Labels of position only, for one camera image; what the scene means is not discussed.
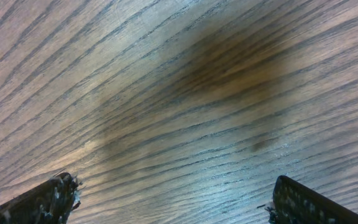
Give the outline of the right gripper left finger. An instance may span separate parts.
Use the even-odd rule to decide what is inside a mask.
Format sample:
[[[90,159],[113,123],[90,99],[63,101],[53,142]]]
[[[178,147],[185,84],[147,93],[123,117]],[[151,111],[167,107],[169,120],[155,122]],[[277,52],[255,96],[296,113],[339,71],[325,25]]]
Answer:
[[[81,204],[81,184],[62,172],[0,205],[0,224],[66,224]]]

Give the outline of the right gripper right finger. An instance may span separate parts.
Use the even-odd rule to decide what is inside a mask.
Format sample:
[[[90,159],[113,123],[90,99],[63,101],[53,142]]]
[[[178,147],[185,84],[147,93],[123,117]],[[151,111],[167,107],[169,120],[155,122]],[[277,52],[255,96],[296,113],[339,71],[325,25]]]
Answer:
[[[358,224],[358,214],[281,175],[265,205],[272,224]]]

